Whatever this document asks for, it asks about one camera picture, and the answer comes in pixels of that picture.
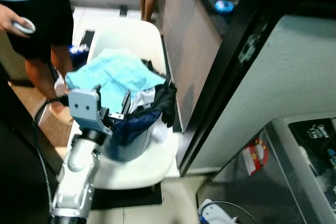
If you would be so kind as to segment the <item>silver top-load washing machine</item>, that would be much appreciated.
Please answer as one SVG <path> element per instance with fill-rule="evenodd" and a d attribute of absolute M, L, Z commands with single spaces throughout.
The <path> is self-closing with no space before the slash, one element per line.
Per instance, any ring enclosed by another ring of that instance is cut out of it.
<path fill-rule="evenodd" d="M 198 224 L 336 224 L 333 121 L 277 118 L 197 191 Z"/>

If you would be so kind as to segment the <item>black garment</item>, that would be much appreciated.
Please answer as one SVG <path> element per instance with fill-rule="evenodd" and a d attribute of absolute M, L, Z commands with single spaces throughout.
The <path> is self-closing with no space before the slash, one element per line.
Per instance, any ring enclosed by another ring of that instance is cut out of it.
<path fill-rule="evenodd" d="M 154 87 L 154 101 L 143 107 L 141 111 L 143 113 L 158 112 L 160 113 L 161 121 L 166 126 L 174 126 L 177 116 L 177 88 L 171 81 L 170 75 L 156 70 L 151 60 L 142 59 L 142 63 L 153 73 L 165 78 L 165 82 Z"/>

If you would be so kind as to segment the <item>blue round object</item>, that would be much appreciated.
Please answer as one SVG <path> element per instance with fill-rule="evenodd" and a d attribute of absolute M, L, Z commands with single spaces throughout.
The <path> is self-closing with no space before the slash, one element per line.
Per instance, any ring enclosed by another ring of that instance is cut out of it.
<path fill-rule="evenodd" d="M 216 13 L 221 15 L 228 15 L 233 12 L 235 8 L 235 4 L 233 4 L 231 1 L 226 0 L 217 0 L 214 3 L 214 10 Z"/>

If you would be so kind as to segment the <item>person in black shorts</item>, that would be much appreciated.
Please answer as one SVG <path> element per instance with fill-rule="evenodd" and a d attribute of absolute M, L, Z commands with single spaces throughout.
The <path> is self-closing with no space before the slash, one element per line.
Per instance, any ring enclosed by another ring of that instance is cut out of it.
<path fill-rule="evenodd" d="M 35 33 L 13 27 L 12 21 L 22 21 L 21 16 L 34 23 Z M 29 80 L 48 100 L 57 97 L 52 67 L 62 77 L 74 68 L 69 53 L 73 24 L 70 0 L 0 0 L 0 30 L 25 59 Z"/>

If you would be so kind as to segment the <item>grey brown counter cabinet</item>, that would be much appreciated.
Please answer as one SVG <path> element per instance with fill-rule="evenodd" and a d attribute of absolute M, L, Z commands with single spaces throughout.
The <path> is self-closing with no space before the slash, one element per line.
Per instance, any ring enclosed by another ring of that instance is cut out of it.
<path fill-rule="evenodd" d="M 195 105 L 228 29 L 231 15 L 217 13 L 218 0 L 165 0 L 162 33 L 181 131 L 186 131 Z"/>

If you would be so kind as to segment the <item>navy blue garment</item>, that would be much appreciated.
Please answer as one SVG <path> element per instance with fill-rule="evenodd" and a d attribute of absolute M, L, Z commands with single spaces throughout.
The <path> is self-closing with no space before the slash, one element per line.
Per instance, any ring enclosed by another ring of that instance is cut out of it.
<path fill-rule="evenodd" d="M 145 114 L 131 116 L 129 119 L 113 119 L 111 126 L 111 141 L 117 145 L 127 146 L 136 139 L 159 118 L 159 111 L 150 111 Z"/>

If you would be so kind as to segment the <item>black floor mat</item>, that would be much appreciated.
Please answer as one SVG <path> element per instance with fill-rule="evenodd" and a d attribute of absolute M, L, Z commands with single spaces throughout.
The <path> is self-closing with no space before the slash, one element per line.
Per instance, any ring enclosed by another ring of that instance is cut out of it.
<path fill-rule="evenodd" d="M 161 184 L 136 189 L 96 189 L 91 205 L 92 210 L 120 209 L 160 205 L 163 202 Z"/>

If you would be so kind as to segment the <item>light blue garment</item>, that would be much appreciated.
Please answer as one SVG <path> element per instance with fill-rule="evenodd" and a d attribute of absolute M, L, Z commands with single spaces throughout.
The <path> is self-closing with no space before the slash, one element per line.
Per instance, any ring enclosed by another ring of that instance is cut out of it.
<path fill-rule="evenodd" d="M 112 113 L 122 111 L 122 101 L 128 91 L 134 99 L 137 92 L 164 82 L 164 77 L 149 70 L 139 56 L 127 49 L 104 49 L 79 70 L 65 76 L 71 91 L 77 88 L 89 90 L 100 85 L 101 106 Z"/>

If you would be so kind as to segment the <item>white round handheld device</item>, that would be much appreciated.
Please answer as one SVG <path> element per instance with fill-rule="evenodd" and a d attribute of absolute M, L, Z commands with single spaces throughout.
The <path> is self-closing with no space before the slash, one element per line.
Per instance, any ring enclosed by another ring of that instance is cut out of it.
<path fill-rule="evenodd" d="M 14 20 L 12 21 L 12 25 L 15 29 L 19 30 L 19 32 L 24 34 L 32 34 L 36 32 L 36 28 L 34 23 L 31 20 L 24 18 L 23 16 L 20 17 L 22 21 Z"/>

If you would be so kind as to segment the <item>white garment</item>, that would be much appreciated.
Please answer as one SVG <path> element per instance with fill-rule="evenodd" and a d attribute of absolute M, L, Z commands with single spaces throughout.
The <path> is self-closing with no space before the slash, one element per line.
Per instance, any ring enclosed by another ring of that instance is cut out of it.
<path fill-rule="evenodd" d="M 134 113 L 139 109 L 149 108 L 154 102 L 155 88 L 139 91 L 131 99 L 128 114 Z"/>

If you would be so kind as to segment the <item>white plastic chair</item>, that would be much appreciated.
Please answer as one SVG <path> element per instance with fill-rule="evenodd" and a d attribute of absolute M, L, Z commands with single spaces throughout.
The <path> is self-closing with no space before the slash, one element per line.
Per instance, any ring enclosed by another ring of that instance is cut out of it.
<path fill-rule="evenodd" d="M 168 75 L 161 34 L 154 24 L 139 19 L 112 17 L 103 18 L 93 29 L 88 59 L 95 58 L 104 49 L 127 49 L 139 58 L 151 61 L 158 73 Z M 142 137 L 149 140 L 149 145 L 133 160 L 116 162 L 101 157 L 99 171 L 93 181 L 94 188 L 137 189 L 154 186 L 172 175 L 178 176 L 178 140 L 172 127 L 158 119 Z"/>

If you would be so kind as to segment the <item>red white washer sticker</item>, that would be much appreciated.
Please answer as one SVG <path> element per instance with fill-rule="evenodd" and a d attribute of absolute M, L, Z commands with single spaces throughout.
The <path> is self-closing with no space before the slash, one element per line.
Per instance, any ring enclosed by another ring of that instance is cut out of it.
<path fill-rule="evenodd" d="M 258 172 L 267 163 L 267 145 L 261 137 L 257 137 L 245 145 L 241 151 L 245 169 L 249 175 Z"/>

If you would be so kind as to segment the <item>black washer control panel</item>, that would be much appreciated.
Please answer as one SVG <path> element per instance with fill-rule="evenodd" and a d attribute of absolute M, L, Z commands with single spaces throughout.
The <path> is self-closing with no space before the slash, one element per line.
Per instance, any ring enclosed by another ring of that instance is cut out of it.
<path fill-rule="evenodd" d="M 296 143 L 301 147 L 304 158 L 309 162 L 319 188 L 327 202 L 336 207 L 336 150 L 335 128 L 330 118 L 313 119 L 290 123 Z"/>

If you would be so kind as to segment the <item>blue patterned object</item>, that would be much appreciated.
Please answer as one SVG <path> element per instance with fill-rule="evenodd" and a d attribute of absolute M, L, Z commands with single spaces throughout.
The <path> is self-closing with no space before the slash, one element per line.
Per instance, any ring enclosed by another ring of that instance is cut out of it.
<path fill-rule="evenodd" d="M 81 44 L 79 46 L 72 45 L 69 47 L 69 53 L 72 59 L 87 59 L 89 51 L 89 46 L 86 44 Z"/>

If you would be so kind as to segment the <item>black door frame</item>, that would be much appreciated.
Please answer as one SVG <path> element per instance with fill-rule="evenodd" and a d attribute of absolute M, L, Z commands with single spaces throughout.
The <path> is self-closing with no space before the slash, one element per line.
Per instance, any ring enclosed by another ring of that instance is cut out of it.
<path fill-rule="evenodd" d="M 328 0 L 237 0 L 231 14 L 214 14 L 221 41 L 212 63 L 197 69 L 206 79 L 183 128 L 177 167 L 185 176 L 235 90 L 284 15 L 329 18 Z"/>

